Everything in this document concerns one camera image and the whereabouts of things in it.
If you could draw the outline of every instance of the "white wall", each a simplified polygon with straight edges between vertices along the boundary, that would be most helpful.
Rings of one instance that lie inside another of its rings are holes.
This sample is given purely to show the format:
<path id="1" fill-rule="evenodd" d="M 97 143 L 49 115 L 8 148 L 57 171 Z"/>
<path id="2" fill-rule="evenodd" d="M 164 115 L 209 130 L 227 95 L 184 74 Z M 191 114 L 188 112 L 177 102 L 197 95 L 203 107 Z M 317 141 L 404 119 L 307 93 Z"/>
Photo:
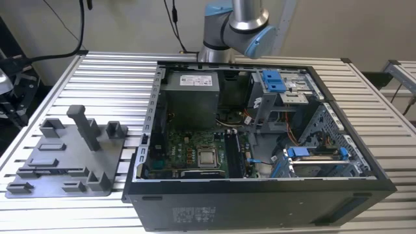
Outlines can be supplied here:
<path id="1" fill-rule="evenodd" d="M 415 0 L 299 0 L 281 56 L 349 58 L 361 71 L 416 60 Z"/>
<path id="2" fill-rule="evenodd" d="M 204 33 L 204 7 L 209 0 L 176 0 L 181 41 L 189 51 L 200 50 Z M 264 0 L 269 22 L 277 25 L 283 0 Z M 79 1 L 48 0 L 68 28 L 79 35 Z M 77 41 L 41 0 L 0 0 L 0 14 L 29 57 L 68 53 Z M 85 12 L 84 45 L 88 50 L 143 53 L 177 53 L 163 0 L 93 0 Z M 36 63 L 47 84 L 59 79 L 71 59 Z"/>

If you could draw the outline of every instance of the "metal table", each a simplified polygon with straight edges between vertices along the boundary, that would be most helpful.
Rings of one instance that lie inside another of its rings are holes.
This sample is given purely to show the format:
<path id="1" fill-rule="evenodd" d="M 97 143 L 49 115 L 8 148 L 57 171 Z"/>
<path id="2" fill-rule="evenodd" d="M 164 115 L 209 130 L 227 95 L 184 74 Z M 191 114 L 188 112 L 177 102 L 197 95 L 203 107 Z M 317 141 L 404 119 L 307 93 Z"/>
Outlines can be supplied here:
<path id="1" fill-rule="evenodd" d="M 391 73 L 416 95 L 416 61 L 389 60 L 384 67 L 384 72 Z"/>
<path id="2" fill-rule="evenodd" d="M 144 233 L 136 212 L 120 201 L 133 148 L 148 105 L 157 60 L 193 61 L 195 55 L 89 52 L 76 56 L 49 95 L 0 158 L 0 231 L 36 233 Z M 239 63 L 313 66 L 380 165 L 397 186 L 397 193 L 361 213 L 339 229 L 325 233 L 372 234 L 416 232 L 416 129 L 376 91 L 357 68 L 340 59 L 237 57 Z M 107 197 L 7 199 L 5 186 L 13 181 L 32 147 L 40 139 L 45 117 L 65 116 L 68 106 L 87 106 L 87 116 L 99 124 L 117 120 L 129 126 L 113 192 Z M 321 229 L 235 230 L 207 233 L 323 233 Z"/>

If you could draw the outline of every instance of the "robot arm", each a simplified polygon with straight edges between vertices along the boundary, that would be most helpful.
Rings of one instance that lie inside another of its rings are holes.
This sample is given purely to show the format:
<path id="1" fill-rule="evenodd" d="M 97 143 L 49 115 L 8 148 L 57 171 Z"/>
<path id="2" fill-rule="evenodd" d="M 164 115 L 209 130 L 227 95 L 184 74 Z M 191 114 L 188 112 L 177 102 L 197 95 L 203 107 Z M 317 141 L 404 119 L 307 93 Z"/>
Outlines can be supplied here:
<path id="1" fill-rule="evenodd" d="M 221 0 L 205 6 L 204 46 L 200 62 L 233 62 L 232 49 L 251 59 L 269 51 L 276 28 L 268 25 L 261 0 Z"/>

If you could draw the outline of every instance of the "white sticker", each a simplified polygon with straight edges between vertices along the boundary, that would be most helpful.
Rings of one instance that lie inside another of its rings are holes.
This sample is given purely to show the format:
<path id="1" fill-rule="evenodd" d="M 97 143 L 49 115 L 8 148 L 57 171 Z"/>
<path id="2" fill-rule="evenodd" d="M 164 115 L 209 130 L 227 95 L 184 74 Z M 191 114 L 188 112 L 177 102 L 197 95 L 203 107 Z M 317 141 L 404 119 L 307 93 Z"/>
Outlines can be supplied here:
<path id="1" fill-rule="evenodd" d="M 212 77 L 181 75 L 180 85 L 183 86 L 212 86 Z"/>
<path id="2" fill-rule="evenodd" d="M 244 123 L 248 125 L 252 122 L 252 118 L 248 116 L 244 120 Z"/>
<path id="3" fill-rule="evenodd" d="M 296 84 L 293 84 L 292 82 L 287 82 L 285 85 L 287 85 L 288 87 L 296 87 Z"/>

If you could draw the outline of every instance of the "power supply label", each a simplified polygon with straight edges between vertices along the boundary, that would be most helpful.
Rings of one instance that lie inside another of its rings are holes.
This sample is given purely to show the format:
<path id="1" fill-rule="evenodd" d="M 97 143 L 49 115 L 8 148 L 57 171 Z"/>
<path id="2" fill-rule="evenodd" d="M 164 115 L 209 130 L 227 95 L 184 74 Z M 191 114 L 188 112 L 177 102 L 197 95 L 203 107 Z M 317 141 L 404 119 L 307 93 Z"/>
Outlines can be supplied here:
<path id="1" fill-rule="evenodd" d="M 212 77 L 181 75 L 180 85 L 183 86 L 212 86 Z"/>
<path id="2" fill-rule="evenodd" d="M 176 223 L 213 222 L 215 207 L 175 207 L 172 210 Z"/>

